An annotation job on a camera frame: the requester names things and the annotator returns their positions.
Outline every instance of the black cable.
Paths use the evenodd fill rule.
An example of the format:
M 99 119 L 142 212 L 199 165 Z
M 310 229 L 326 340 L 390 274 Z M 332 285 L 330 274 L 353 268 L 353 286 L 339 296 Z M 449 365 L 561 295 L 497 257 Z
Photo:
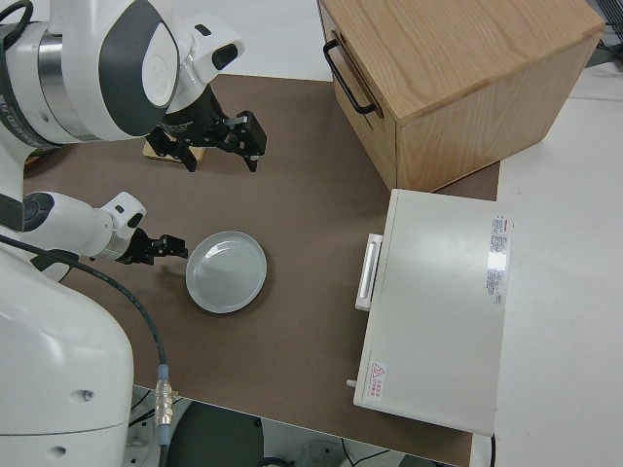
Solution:
M 177 404 L 179 401 L 181 401 L 182 398 L 180 397 L 179 399 L 177 399 L 175 402 L 173 402 L 173 406 L 175 404 Z M 130 423 L 128 423 L 128 428 L 131 428 L 132 426 L 134 426 L 136 423 L 140 423 L 141 421 L 145 421 L 150 419 L 152 416 L 154 416 L 154 413 L 156 413 L 156 409 L 150 409 L 149 411 L 147 411 L 146 413 L 144 413 L 143 415 L 141 415 L 138 418 L 135 418 L 133 421 L 131 421 Z
M 489 461 L 489 467 L 495 467 L 495 433 L 491 436 L 491 460 Z
M 344 442 L 344 438 L 340 438 L 340 440 L 342 441 L 342 450 L 344 451 L 344 455 L 347 457 L 348 459 L 348 463 L 350 464 L 350 467 L 352 467 L 354 465 L 354 462 L 352 462 L 352 459 L 350 458 L 350 456 L 348 455 L 348 451 L 347 451 L 347 445 Z
M 98 279 L 103 280 L 108 285 L 110 285 L 111 287 L 117 289 L 119 292 L 124 294 L 126 298 L 130 300 L 131 303 L 138 309 L 141 316 L 147 323 L 147 326 L 149 327 L 149 330 L 152 333 L 152 337 L 154 338 L 154 341 L 156 342 L 156 348 L 158 349 L 158 358 L 160 359 L 160 363 L 161 365 L 166 364 L 165 346 L 163 345 L 163 341 L 160 337 L 160 333 L 158 332 L 158 329 L 156 329 L 156 325 L 154 324 L 152 317 L 149 315 L 149 313 L 147 312 L 143 304 L 126 287 L 121 285 L 119 282 L 117 282 L 115 279 L 113 279 L 109 275 L 106 275 L 97 269 L 84 265 L 83 263 L 80 263 L 79 261 L 74 261 L 69 258 L 65 258 L 64 256 L 60 256 L 56 253 L 44 250 L 37 246 L 29 245 L 28 243 L 24 243 L 22 241 L 15 240 L 13 238 L 10 238 L 4 235 L 0 235 L 0 243 L 13 246 L 14 248 L 18 248 L 20 250 L 24 250 L 35 255 L 49 258 L 53 260 L 55 263 L 63 263 L 64 265 L 67 265 L 70 268 L 79 269 L 83 272 L 86 272 L 87 274 L 92 275 L 93 277 L 97 277 Z
M 136 409 L 138 406 L 140 406 L 140 403 L 143 402 L 147 396 L 149 396 L 150 392 L 152 392 L 152 390 L 151 389 L 147 389 L 147 392 L 145 393 L 145 395 L 143 397 L 141 397 L 140 400 L 136 404 L 134 404 L 129 411 L 132 412 L 134 409 Z
M 357 461 L 356 461 L 354 464 L 352 464 L 352 465 L 353 465 L 353 466 L 355 466 L 355 465 L 357 465 L 359 462 L 363 462 L 364 460 L 368 460 L 368 459 L 371 459 L 371 458 L 373 458 L 373 457 L 378 457 L 379 455 L 382 455 L 382 454 L 387 454 L 388 452 L 389 452 L 389 449 L 385 449 L 385 450 L 382 450 L 382 451 L 380 451 L 380 452 L 377 452 L 376 454 L 372 454 L 372 455 L 367 455 L 367 456 L 365 456 L 365 457 L 361 457 L 359 460 L 357 460 Z
M 354 467 L 355 465 L 357 465 L 360 462 L 363 462 L 364 460 L 372 459 L 373 457 L 378 457 L 379 455 L 387 454 L 389 452 L 389 449 L 385 449 L 385 450 L 382 450 L 382 451 L 377 452 L 375 454 L 366 455 L 365 457 L 361 457 L 359 460 L 353 462 L 352 459 L 350 458 L 350 456 L 348 455 L 347 445 L 344 442 L 344 438 L 340 438 L 340 440 L 342 441 L 342 450 L 344 451 L 344 454 L 345 454 L 345 456 L 348 459 L 348 463 L 350 464 L 350 467 Z
M 158 461 L 158 467 L 166 466 L 166 457 L 168 456 L 168 446 L 160 446 L 160 459 Z
M 26 26 L 28 25 L 28 23 L 30 23 L 33 11 L 32 2 L 30 2 L 29 0 L 19 0 L 18 2 L 8 6 L 2 12 L 0 12 L 0 21 L 3 21 L 7 18 L 8 15 L 16 12 L 21 8 L 25 9 L 23 15 L 21 16 L 21 19 L 19 20 L 15 29 L 7 34 L 7 36 L 4 38 L 5 51 L 7 51 L 15 42 L 18 41 L 18 39 L 21 37 L 21 34 L 23 34 L 23 31 L 26 29 Z
M 264 457 L 262 460 L 258 462 L 256 467 L 267 467 L 269 465 L 277 465 L 279 467 L 290 467 L 290 462 L 287 462 L 283 459 L 279 459 L 278 457 Z
M 607 59 L 603 59 L 600 63 L 603 61 L 614 61 L 616 58 L 623 60 L 623 44 L 619 44 L 618 46 L 606 46 L 603 41 L 600 41 L 597 50 L 608 54 Z

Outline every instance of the wooden drawer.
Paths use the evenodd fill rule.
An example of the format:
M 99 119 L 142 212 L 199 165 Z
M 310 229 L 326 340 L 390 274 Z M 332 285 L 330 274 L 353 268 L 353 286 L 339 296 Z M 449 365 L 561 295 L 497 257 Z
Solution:
M 389 188 L 435 191 L 540 141 L 604 24 L 584 0 L 319 0 L 338 101 Z M 347 98 L 375 112 L 360 115 Z
M 327 42 L 334 40 L 339 42 L 339 46 L 329 52 L 332 62 L 339 70 L 356 102 L 361 106 L 372 104 L 375 109 L 366 114 L 357 112 L 348 100 L 343 87 L 335 80 L 338 102 L 383 181 L 388 187 L 394 188 L 397 183 L 396 122 L 387 112 L 386 104 L 375 96 L 373 89 L 366 83 L 359 71 L 359 65 L 348 51 L 348 38 L 339 30 L 322 4 L 319 8 Z

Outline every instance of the metal connector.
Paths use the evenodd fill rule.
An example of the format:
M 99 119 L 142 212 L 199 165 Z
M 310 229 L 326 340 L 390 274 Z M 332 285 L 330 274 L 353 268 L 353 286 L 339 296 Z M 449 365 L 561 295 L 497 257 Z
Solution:
M 173 390 L 168 382 L 168 366 L 158 367 L 156 384 L 156 409 L 154 419 L 158 431 L 158 444 L 168 446 L 171 441 L 171 423 L 173 422 Z
M 156 425 L 170 425 L 173 421 L 173 390 L 168 379 L 159 379 L 156 385 Z

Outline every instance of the white plate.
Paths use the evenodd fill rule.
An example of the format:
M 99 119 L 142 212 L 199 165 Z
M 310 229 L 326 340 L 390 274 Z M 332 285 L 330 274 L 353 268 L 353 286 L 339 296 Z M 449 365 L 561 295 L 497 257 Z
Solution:
M 209 236 L 186 266 L 186 287 L 201 308 L 230 313 L 248 305 L 266 278 L 266 257 L 255 239 L 241 232 Z

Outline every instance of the brown mat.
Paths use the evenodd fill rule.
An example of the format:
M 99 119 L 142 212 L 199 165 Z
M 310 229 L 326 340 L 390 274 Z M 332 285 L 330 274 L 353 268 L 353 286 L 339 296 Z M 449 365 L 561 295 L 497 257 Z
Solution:
M 151 310 L 180 395 L 381 447 L 468 465 L 471 435 L 352 404 L 367 314 L 354 309 L 368 233 L 384 230 L 389 191 L 340 110 L 329 83 L 221 76 L 230 115 L 250 109 L 269 135 L 258 172 L 213 150 L 196 173 L 141 155 L 142 140 L 75 146 L 37 167 L 27 192 L 57 191 L 94 206 L 128 191 L 147 207 L 150 236 L 173 234 L 192 251 L 219 231 L 255 237 L 268 275 L 254 302 L 231 315 L 190 299 L 186 261 L 95 265 Z M 496 166 L 446 193 L 495 196 Z M 135 382 L 153 387 L 157 355 L 138 313 L 105 284 L 71 272 L 66 285 L 106 307 L 132 343 Z

